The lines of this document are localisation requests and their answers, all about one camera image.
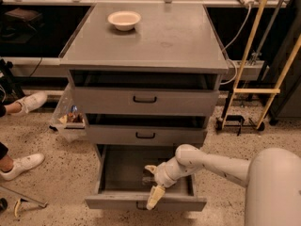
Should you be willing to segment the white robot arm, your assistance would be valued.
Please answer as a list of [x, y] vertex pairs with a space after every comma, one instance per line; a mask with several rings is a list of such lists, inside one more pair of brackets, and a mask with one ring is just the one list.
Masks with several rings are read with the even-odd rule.
[[168, 161], [146, 166], [156, 183], [147, 208], [153, 209], [180, 178], [202, 169], [246, 189], [245, 226], [301, 226], [301, 157], [281, 148], [264, 149], [243, 160], [183, 144]]

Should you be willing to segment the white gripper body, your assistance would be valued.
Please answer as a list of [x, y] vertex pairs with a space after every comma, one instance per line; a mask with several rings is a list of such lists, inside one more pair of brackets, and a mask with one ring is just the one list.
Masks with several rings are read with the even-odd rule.
[[173, 157], [156, 167], [154, 180], [159, 186], [168, 188], [175, 185], [180, 178], [188, 176], [191, 173], [191, 169], [183, 166]]

